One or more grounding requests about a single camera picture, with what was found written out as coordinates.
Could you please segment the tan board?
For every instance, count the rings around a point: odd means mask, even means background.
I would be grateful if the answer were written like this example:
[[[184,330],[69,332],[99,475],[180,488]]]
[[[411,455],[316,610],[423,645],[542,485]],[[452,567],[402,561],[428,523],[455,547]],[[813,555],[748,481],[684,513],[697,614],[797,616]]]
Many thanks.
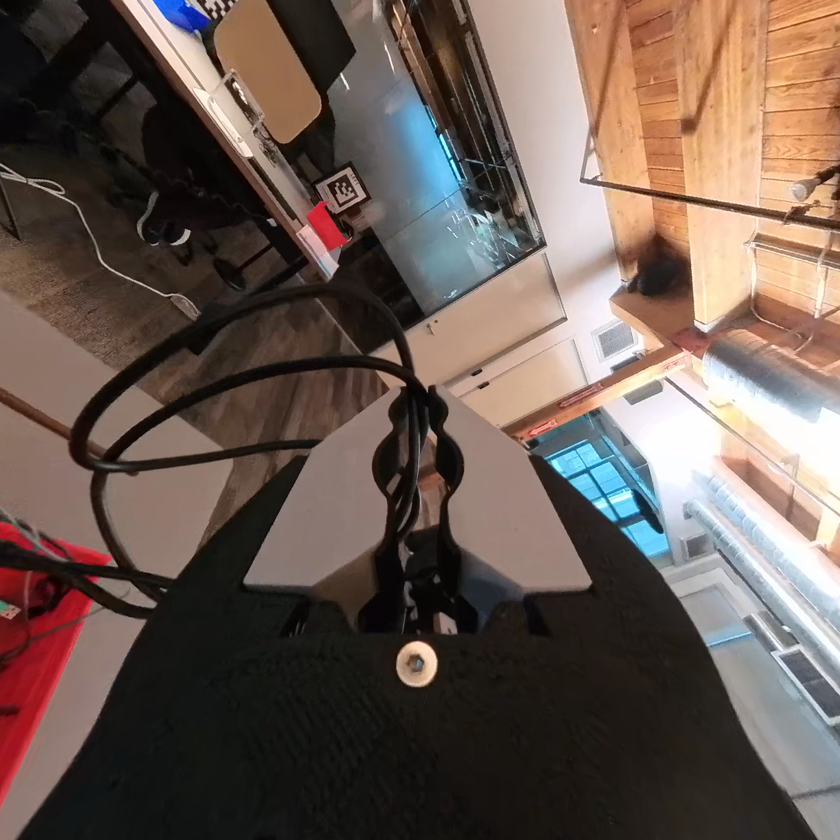
[[[292,143],[321,114],[322,95],[267,1],[236,2],[216,26],[213,47],[278,144]]]

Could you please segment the blue plastic bin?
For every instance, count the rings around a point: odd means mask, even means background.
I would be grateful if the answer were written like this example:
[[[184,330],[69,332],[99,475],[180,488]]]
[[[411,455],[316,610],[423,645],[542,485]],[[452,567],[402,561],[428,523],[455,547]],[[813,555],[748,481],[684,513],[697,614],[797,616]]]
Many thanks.
[[[189,1],[154,1],[164,19],[188,34],[201,34],[209,28],[212,19]]]

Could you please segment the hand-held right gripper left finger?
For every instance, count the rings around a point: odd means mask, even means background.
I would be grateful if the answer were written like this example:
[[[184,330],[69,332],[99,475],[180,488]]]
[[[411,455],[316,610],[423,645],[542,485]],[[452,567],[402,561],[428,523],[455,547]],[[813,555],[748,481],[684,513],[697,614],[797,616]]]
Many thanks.
[[[406,389],[395,387],[315,447],[245,575],[259,593],[338,604],[353,629],[378,590],[375,551],[406,465]]]

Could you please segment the wooden post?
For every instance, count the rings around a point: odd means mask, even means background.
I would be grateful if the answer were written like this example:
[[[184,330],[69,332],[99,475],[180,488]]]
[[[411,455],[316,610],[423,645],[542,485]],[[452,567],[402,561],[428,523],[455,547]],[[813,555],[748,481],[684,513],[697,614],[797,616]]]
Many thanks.
[[[520,445],[525,445],[645,385],[663,380],[670,373],[692,368],[694,360],[702,360],[709,344],[708,340],[668,343],[646,353],[640,360],[625,364],[617,372],[564,395],[500,430]]]

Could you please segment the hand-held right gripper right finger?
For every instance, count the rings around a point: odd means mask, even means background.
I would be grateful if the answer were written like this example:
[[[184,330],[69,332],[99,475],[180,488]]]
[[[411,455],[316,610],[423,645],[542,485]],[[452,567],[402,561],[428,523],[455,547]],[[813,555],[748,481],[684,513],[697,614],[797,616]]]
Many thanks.
[[[442,386],[429,388],[443,482],[437,575],[458,629],[503,603],[587,592],[592,578],[527,452]]]

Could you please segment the red plastic bin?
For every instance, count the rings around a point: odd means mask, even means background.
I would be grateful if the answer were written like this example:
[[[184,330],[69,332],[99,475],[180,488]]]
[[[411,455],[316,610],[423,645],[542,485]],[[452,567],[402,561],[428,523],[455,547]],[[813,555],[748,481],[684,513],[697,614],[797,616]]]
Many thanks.
[[[341,249],[353,237],[353,231],[347,233],[342,219],[332,213],[325,201],[320,201],[313,207],[307,215],[307,220],[309,227],[327,250]]]
[[[13,776],[46,714],[81,632],[98,610],[43,572],[1,571],[1,771]]]

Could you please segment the white ceiling vent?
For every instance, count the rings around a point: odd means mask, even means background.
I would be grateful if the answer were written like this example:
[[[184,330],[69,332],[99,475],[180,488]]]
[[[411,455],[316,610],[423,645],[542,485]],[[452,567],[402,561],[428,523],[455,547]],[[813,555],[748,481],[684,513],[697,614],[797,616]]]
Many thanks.
[[[819,717],[831,728],[839,726],[839,688],[801,645],[775,650],[771,656],[793,681]]]

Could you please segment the silver air duct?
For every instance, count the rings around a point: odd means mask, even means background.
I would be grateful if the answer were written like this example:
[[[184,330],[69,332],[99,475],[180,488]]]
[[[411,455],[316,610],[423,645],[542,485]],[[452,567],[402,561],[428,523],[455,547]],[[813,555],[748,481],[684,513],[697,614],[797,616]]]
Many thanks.
[[[838,568],[725,466],[692,479],[684,517],[708,533],[776,625],[838,674]]]
[[[838,414],[838,379],[746,329],[712,340],[702,358],[710,389],[730,402],[786,411],[816,424],[823,410]]]

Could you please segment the grey wall vent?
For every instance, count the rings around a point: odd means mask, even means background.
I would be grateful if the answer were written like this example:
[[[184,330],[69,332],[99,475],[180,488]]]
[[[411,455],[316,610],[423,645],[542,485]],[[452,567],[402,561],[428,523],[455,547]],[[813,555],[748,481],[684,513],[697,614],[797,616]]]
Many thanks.
[[[595,352],[600,361],[635,351],[638,336],[634,328],[621,319],[615,319],[591,333]]]

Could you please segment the long dark work table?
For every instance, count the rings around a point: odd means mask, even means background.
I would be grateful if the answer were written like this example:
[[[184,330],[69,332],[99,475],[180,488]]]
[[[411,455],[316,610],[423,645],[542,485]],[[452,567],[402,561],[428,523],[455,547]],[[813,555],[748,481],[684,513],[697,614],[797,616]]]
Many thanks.
[[[142,45],[144,54],[170,89],[204,123],[220,148],[236,163],[276,225],[300,246],[308,263],[325,280],[338,269],[338,252],[327,250],[308,225],[314,205],[282,154],[272,158],[260,143],[263,117],[234,71],[225,71],[207,52],[198,34],[168,23],[154,2],[109,2]]]

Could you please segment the white door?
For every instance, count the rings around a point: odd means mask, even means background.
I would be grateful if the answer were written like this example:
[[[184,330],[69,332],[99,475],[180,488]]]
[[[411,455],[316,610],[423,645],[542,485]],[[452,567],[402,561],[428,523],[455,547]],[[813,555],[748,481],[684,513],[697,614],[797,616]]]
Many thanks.
[[[585,385],[576,341],[566,339],[505,371],[471,376],[450,391],[489,423],[505,427]]]
[[[476,370],[566,322],[548,251],[505,269],[407,335],[416,372],[432,383]]]

